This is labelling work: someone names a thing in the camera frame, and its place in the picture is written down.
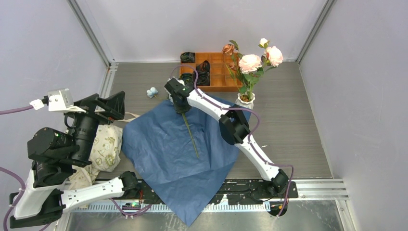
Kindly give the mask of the light blue flower stem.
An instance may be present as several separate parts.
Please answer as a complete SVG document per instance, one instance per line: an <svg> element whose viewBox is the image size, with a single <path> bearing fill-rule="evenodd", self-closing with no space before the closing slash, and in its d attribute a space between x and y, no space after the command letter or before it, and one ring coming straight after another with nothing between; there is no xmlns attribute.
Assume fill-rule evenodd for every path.
<svg viewBox="0 0 408 231"><path fill-rule="evenodd" d="M150 98L150 99L153 98L153 97L157 98L157 94L158 94L158 93L159 93L159 91L158 91L155 87L151 87L150 89L146 90L146 95L147 95L147 97ZM181 115L182 115L182 118L183 118L183 120L184 120L184 123L185 123L185 125L186 125L186 127L187 127L188 133L189 133L189 135L190 135L190 138L191 138L191 141L192 141L192 145L193 145L194 150L195 150L195 152L196 152L196 156L199 158L200 156L199 156L199 153L198 153L198 150L197 150L197 146L196 146L194 137L193 137L193 135L192 135L190 126L189 126L189 124L188 124L186 115L185 115L185 113L181 113Z"/></svg>

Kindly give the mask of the beige ribbon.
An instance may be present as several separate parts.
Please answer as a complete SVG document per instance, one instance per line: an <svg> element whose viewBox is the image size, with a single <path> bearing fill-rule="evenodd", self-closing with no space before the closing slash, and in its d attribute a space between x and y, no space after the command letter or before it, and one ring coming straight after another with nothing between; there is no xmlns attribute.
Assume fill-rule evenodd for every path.
<svg viewBox="0 0 408 231"><path fill-rule="evenodd" d="M138 117L140 117L140 115L134 114L134 113L131 113L131 112L125 112L125 117L123 119L121 119L121 120L118 120L118 122L129 123L129 122L135 120Z"/></svg>

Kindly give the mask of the blue paper flower bouquet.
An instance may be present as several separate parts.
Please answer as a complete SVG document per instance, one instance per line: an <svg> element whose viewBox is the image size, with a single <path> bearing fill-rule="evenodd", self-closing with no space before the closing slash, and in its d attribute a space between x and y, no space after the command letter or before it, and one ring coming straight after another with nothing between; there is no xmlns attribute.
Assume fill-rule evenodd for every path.
<svg viewBox="0 0 408 231"><path fill-rule="evenodd" d="M192 108L182 115L165 100L125 125L122 152L138 174L187 226L222 186L239 149L221 137L218 121Z"/></svg>

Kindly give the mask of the orange rose flower stem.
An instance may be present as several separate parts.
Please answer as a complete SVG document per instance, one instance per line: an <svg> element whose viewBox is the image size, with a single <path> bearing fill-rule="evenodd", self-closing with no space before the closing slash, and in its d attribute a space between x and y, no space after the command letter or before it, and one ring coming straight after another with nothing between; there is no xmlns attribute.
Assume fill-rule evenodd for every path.
<svg viewBox="0 0 408 231"><path fill-rule="evenodd" d="M229 40L229 43L225 45L222 49L224 58L226 58L226 67L228 69L230 77L236 84L239 93L241 94L240 99L246 95L247 87L243 79L243 74L239 68L240 53L238 44L234 40Z"/></svg>

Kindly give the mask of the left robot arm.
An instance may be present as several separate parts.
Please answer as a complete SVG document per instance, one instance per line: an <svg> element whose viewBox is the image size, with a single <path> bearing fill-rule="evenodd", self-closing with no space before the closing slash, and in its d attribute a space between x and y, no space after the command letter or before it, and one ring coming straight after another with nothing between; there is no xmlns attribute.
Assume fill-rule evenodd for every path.
<svg viewBox="0 0 408 231"><path fill-rule="evenodd" d="M93 94L74 101L66 88L51 90L32 103L33 107L46 105L51 112L61 112L65 118L72 118L73 123L67 126L67 133L41 128L27 142L32 165L27 180L20 181L19 192L9 197L10 208L3 221L5 230L46 226L80 206L103 199L133 199L140 194L140 184L130 171L82 189L64 187L76 167L91 164L89 156L98 126L124 118L124 99L125 93L121 91L108 98Z"/></svg>

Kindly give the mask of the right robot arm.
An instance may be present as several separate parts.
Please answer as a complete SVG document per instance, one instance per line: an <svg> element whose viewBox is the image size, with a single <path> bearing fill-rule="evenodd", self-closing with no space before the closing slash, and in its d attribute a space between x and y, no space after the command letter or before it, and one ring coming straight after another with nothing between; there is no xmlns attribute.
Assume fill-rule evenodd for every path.
<svg viewBox="0 0 408 231"><path fill-rule="evenodd" d="M270 196L278 198L285 193L291 178L268 158L255 141L244 115L244 111L254 111L236 104L230 106L221 103L196 89L191 83L181 83L175 78L168 79L165 90L177 113L184 113L195 107L218 121L224 141L240 149L256 167L262 179L269 182L267 191Z"/></svg>

